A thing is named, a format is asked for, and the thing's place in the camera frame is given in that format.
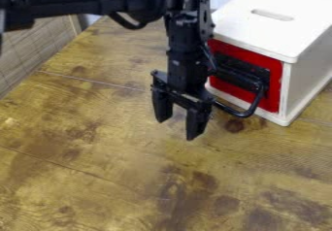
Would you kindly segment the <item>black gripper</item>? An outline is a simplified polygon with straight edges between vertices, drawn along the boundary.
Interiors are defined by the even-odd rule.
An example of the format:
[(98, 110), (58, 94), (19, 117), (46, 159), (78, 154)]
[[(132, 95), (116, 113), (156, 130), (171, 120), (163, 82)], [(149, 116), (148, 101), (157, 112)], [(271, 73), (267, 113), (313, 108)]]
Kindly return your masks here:
[(185, 73), (152, 72), (152, 103), (156, 119), (160, 123), (173, 116), (173, 105), (187, 112), (187, 139), (195, 140), (204, 132), (211, 119), (215, 97), (205, 83), (207, 69), (189, 69)]

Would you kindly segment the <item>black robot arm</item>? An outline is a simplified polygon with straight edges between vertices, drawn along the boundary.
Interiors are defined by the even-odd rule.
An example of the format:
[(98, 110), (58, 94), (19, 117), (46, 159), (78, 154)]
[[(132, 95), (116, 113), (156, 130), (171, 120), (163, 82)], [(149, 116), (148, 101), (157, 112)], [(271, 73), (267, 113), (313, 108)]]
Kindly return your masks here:
[(152, 72), (155, 114), (165, 121), (176, 106), (187, 109), (187, 138), (193, 140), (205, 131), (215, 104), (205, 88), (216, 71), (208, 47), (211, 0), (0, 0), (0, 52), (5, 33), (30, 28), (38, 18), (80, 14), (108, 16), (132, 30), (165, 21), (168, 70)]

